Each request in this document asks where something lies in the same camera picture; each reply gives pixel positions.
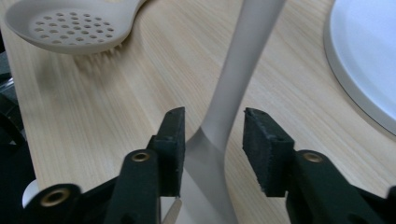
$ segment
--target white ladle handle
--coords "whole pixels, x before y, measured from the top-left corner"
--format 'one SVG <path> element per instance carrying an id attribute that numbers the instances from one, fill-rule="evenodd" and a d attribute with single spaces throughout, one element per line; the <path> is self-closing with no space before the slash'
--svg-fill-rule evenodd
<path id="1" fill-rule="evenodd" d="M 233 121 L 285 0 L 245 0 L 201 129 L 225 149 Z"/>

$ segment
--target white plate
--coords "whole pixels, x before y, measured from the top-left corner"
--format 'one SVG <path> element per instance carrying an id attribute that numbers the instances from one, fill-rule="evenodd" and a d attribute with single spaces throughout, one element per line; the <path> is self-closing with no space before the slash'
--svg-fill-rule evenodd
<path id="1" fill-rule="evenodd" d="M 336 0 L 324 45 L 349 96 L 396 134 L 396 1 Z"/>
<path id="2" fill-rule="evenodd" d="M 37 185 L 37 180 L 32 181 L 25 189 L 22 195 L 22 206 L 26 205 L 39 193 L 40 190 Z"/>

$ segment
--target white utensil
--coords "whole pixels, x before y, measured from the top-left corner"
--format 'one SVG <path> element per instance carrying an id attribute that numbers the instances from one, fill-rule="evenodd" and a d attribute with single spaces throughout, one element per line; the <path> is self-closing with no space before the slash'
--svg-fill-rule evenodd
<path id="1" fill-rule="evenodd" d="M 146 0 L 22 0 L 6 13 L 7 26 L 42 49 L 88 54 L 111 49 L 131 32 Z"/>
<path id="2" fill-rule="evenodd" d="M 171 207 L 168 209 L 168 212 L 164 216 L 162 224 L 175 224 L 181 205 L 182 201 L 179 198 L 175 198 Z"/>
<path id="3" fill-rule="evenodd" d="M 245 0 L 219 83 L 198 132 L 187 142 L 177 223 L 238 223 L 224 174 L 236 113 L 284 0 Z"/>

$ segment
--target perforated spoon head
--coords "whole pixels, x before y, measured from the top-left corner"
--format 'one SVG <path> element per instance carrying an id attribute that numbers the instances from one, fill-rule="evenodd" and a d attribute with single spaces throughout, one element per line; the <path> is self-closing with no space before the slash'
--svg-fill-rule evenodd
<path id="1" fill-rule="evenodd" d="M 146 0 L 24 0 L 6 13 L 7 26 L 42 49 L 89 54 L 112 49 L 131 32 Z"/>

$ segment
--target light wood tabletop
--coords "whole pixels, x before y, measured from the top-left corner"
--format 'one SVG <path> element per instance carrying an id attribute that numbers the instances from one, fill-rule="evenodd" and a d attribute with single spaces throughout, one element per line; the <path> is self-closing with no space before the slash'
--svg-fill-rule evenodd
<path id="1" fill-rule="evenodd" d="M 66 55 L 0 25 L 41 189 L 92 189 L 145 148 L 166 111 L 186 107 L 186 139 L 209 106 L 242 0 L 148 0 L 131 35 L 107 52 Z M 322 33 L 332 0 L 289 0 L 236 117 L 226 177 L 240 223 L 288 223 L 284 199 L 260 191 L 242 150 L 244 108 L 269 113 L 296 149 L 327 155 L 347 180 L 385 197 L 396 185 L 396 136 L 360 110 L 327 63 Z"/>

